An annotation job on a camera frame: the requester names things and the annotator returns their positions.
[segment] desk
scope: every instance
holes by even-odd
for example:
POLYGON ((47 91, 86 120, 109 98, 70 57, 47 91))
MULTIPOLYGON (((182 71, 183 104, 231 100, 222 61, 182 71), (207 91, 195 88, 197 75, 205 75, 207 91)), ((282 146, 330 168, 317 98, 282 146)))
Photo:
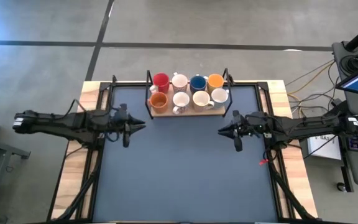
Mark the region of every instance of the desk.
MULTIPOLYGON (((282 80, 236 81, 236 83, 239 82, 267 82, 274 115, 287 116, 290 118, 292 117, 290 104, 287 98, 287 92, 282 80)), ((85 107, 85 109, 93 110, 96 108, 100 83, 101 82, 84 82, 80 96, 80 103, 85 107)), ((104 108, 106 105, 106 100, 106 98, 103 98, 101 102, 102 108, 104 108)), ((267 110, 266 102, 262 100, 262 104, 264 105, 264 110, 267 110)), ((293 141, 292 144, 299 145, 299 142, 293 141)), ((68 143, 67 153, 70 153, 79 147, 80 145, 77 142, 70 141, 68 143)), ((86 156, 90 153, 97 154, 98 152, 88 152, 86 149, 84 149, 72 154, 70 157, 63 161, 62 171, 57 182, 55 197, 52 200, 48 218, 59 217, 71 204, 72 200, 79 192, 81 183, 83 181, 86 156)), ((288 147, 283 150, 282 153, 288 183, 292 192, 295 194, 300 203, 306 208, 306 210, 311 215, 317 217, 317 211, 314 205, 313 195, 311 193, 301 150, 296 147, 288 147)), ((90 162, 90 170, 92 170, 94 163, 96 162, 96 156, 93 156, 92 158, 93 160, 90 162)), ((75 216, 87 217, 87 211, 90 205, 91 188, 87 192, 84 199, 82 213, 74 214, 72 218, 75 216)), ((289 217, 288 210, 286 209, 287 204, 285 196, 281 190, 279 190, 279 195, 280 203, 283 208, 283 216, 289 217)))

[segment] red mug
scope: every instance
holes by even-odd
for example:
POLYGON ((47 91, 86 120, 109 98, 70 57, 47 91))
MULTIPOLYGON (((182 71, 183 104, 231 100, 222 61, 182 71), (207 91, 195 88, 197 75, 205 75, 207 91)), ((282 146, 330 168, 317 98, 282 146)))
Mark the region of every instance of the red mug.
POLYGON ((152 93, 159 92, 168 93, 169 90, 169 77, 165 73, 155 74, 153 77, 153 85, 150 87, 152 93))

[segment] blue mug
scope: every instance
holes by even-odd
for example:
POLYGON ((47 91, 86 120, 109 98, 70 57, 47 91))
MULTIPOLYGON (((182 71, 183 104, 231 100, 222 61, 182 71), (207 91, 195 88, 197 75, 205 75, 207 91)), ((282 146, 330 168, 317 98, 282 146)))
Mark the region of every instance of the blue mug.
POLYGON ((197 91, 204 91, 206 88, 207 77, 202 77, 200 75, 196 75, 195 77, 190 79, 190 91, 194 94, 197 91))

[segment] orange mug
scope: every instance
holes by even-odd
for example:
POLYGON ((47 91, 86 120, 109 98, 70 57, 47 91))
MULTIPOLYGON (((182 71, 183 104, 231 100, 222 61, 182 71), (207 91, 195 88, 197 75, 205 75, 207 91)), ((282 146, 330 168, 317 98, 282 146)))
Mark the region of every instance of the orange mug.
POLYGON ((224 79, 220 74, 210 74, 208 77, 208 93, 212 94, 212 91, 217 88, 222 88, 224 79))
POLYGON ((149 103, 156 113, 164 113, 168 109, 168 97, 162 92, 154 93, 149 103))

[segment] dark gray mat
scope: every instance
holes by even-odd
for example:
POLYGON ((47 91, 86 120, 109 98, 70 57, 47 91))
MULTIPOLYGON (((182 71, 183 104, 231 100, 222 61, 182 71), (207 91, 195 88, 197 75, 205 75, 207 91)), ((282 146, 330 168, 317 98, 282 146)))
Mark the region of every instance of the dark gray mat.
MULTIPOLYGON (((232 119, 221 116, 154 118, 144 105, 144 88, 121 87, 114 105, 147 127, 128 148, 106 141, 94 222, 274 222, 267 166, 260 166, 263 140, 243 138, 244 150, 218 129, 232 119)), ((232 90, 234 110, 257 111, 253 87, 232 90)))

